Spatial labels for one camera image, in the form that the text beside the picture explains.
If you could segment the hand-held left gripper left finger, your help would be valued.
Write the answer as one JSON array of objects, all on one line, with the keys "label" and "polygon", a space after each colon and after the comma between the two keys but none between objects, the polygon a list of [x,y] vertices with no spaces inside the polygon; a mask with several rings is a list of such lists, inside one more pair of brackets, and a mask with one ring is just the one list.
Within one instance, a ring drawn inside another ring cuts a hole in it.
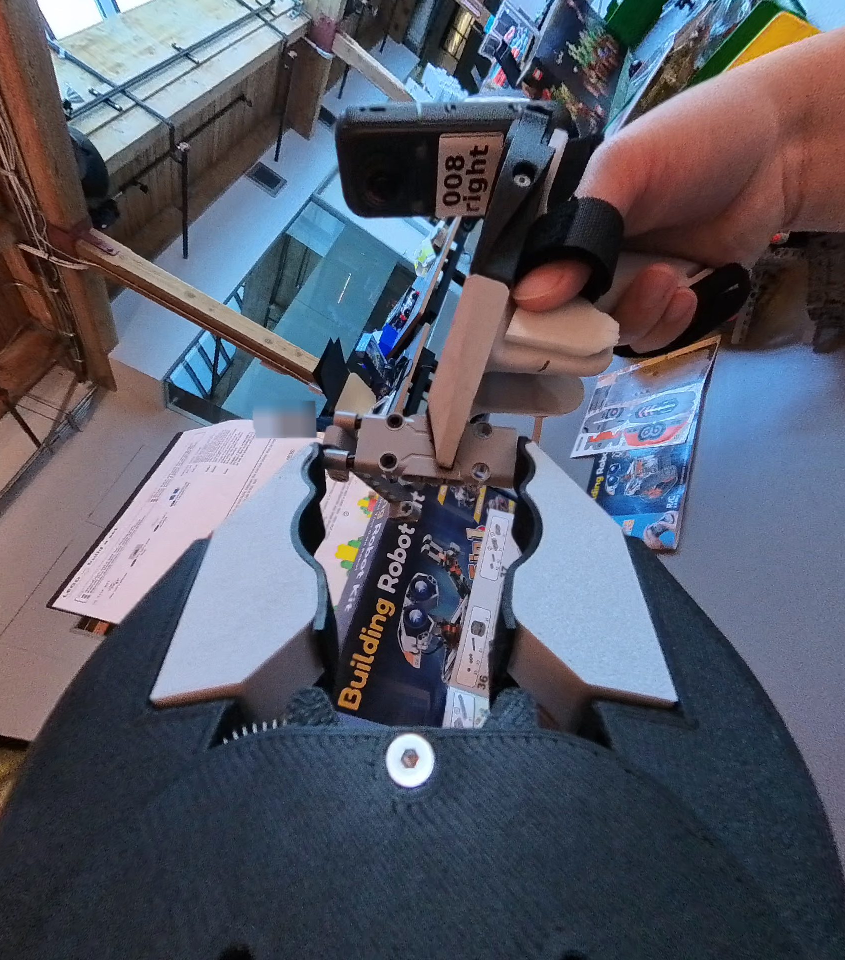
[{"label": "hand-held left gripper left finger", "polygon": [[303,446],[213,533],[151,691],[155,706],[236,699],[255,719],[333,678],[322,449]]}]

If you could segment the colourful toy box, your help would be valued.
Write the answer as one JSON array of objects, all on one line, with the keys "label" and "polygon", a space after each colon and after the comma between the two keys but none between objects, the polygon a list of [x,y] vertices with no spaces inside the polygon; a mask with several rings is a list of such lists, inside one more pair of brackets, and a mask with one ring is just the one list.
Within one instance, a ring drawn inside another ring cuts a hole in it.
[{"label": "colourful toy box", "polygon": [[555,1],[521,83],[529,97],[558,102],[582,135],[601,133],[621,78],[625,47],[585,1]]}]

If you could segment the dark blue printed booklet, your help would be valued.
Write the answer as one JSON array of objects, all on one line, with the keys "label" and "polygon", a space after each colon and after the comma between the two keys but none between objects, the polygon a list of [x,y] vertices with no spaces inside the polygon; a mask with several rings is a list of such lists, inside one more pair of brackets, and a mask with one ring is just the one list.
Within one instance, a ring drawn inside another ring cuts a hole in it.
[{"label": "dark blue printed booklet", "polygon": [[[714,346],[716,358],[719,344],[720,337],[714,336],[661,357],[679,356]],[[678,545],[694,441],[711,371],[712,368],[704,387],[702,404],[685,441],[582,457],[592,461],[591,474],[585,487],[588,494],[621,526],[626,535],[641,539],[654,550],[674,550]]]}]

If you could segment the dark blue toy kit box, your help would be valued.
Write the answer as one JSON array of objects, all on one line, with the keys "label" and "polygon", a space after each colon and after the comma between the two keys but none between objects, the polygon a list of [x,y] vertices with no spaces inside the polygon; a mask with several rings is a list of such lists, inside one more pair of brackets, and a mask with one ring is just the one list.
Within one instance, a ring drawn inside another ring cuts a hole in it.
[{"label": "dark blue toy kit box", "polygon": [[418,521],[376,505],[336,607],[340,659],[333,701],[345,716],[444,727],[447,690],[476,574],[484,486],[428,486]]}]

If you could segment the green toy box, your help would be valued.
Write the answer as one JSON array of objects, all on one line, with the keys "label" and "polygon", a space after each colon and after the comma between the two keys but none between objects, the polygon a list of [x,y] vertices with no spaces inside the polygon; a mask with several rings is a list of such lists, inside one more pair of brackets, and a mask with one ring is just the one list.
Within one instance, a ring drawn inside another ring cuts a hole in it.
[{"label": "green toy box", "polygon": [[606,134],[682,90],[818,33],[798,2],[672,2],[633,51],[638,69],[612,107]]}]

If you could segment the short grey toy brick beam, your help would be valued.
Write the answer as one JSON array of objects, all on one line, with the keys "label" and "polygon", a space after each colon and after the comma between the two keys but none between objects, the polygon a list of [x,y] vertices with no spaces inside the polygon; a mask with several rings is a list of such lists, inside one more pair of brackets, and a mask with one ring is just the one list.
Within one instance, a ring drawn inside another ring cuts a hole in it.
[{"label": "short grey toy brick beam", "polygon": [[356,432],[352,467],[362,476],[440,485],[497,486],[510,489],[518,453],[513,428],[467,423],[449,466],[436,460],[429,416],[367,414]]}]

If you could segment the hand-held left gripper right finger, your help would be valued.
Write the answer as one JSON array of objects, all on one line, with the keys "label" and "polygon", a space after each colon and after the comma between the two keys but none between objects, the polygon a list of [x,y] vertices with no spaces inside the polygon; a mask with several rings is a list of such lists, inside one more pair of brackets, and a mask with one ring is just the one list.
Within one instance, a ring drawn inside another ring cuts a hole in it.
[{"label": "hand-held left gripper right finger", "polygon": [[593,700],[670,709],[678,694],[629,553],[630,540],[536,443],[519,440],[497,671],[565,731]]}]

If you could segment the black tracked toy robot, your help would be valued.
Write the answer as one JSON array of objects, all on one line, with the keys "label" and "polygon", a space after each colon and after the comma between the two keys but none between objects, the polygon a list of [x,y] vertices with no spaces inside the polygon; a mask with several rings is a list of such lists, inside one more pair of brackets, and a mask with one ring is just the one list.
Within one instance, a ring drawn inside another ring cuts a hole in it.
[{"label": "black tracked toy robot", "polygon": [[755,263],[730,342],[765,350],[797,342],[829,353],[845,343],[845,233],[783,234]]}]

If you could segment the white printed paper sheet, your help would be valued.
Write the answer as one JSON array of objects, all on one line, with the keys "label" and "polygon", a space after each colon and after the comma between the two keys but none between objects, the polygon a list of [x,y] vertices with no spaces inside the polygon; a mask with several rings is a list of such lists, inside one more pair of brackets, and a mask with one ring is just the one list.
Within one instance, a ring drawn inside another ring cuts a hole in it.
[{"label": "white printed paper sheet", "polygon": [[[49,607],[119,623],[196,541],[263,489],[315,438],[261,438],[250,420],[181,433]],[[324,537],[314,553],[338,600],[376,495],[357,479],[328,480]]]}]

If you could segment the white instruction booklet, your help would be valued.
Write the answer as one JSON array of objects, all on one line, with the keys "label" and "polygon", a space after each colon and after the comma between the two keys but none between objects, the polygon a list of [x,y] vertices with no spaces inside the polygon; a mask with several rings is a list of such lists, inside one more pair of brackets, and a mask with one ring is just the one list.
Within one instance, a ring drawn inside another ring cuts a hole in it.
[{"label": "white instruction booklet", "polygon": [[491,653],[500,619],[505,576],[520,557],[512,535],[515,501],[487,499],[481,547],[446,690],[442,724],[453,729],[483,725],[490,710]]}]

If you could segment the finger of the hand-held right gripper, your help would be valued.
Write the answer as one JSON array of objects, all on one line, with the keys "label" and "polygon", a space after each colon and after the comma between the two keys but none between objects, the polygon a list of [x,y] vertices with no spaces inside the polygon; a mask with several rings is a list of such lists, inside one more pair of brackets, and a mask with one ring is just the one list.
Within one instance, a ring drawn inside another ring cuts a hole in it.
[{"label": "finger of the hand-held right gripper", "polygon": [[509,288],[481,274],[464,282],[428,392],[427,414],[436,463],[453,466],[464,429],[479,413],[501,412],[504,379],[493,375],[478,399],[490,355],[512,315]]}]

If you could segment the person's right hand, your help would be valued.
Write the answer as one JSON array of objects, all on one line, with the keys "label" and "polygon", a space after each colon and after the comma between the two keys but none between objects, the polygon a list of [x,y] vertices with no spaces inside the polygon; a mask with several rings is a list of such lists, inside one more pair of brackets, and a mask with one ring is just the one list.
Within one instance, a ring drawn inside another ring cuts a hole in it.
[{"label": "person's right hand", "polygon": [[[625,246],[702,266],[751,263],[785,226],[799,166],[787,106],[792,44],[683,91],[603,141],[575,195],[597,198],[623,217]],[[562,260],[532,270],[515,302],[543,314],[581,293],[590,269]],[[623,291],[613,312],[620,342],[638,354],[661,349],[690,325],[696,296],[676,268],[653,261]]]}]

